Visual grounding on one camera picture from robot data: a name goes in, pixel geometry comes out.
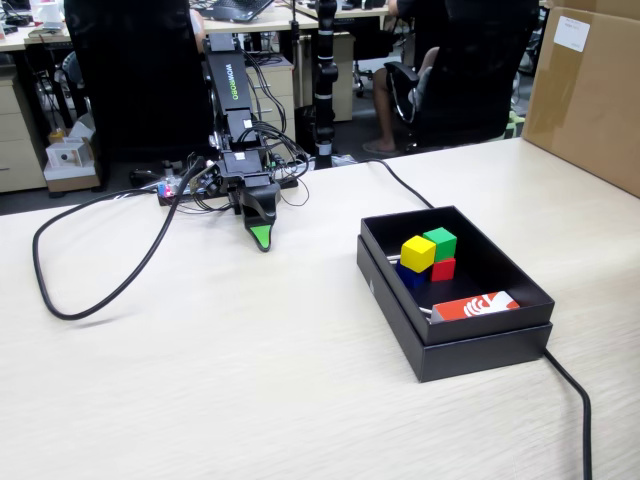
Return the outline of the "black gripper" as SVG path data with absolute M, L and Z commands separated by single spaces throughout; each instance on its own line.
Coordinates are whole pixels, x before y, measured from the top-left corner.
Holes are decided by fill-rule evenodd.
M 270 173 L 263 167 L 264 151 L 225 152 L 218 162 L 222 193 L 242 189 L 244 226 L 260 251 L 271 249 L 271 234 L 277 218 L 281 189 L 270 184 Z

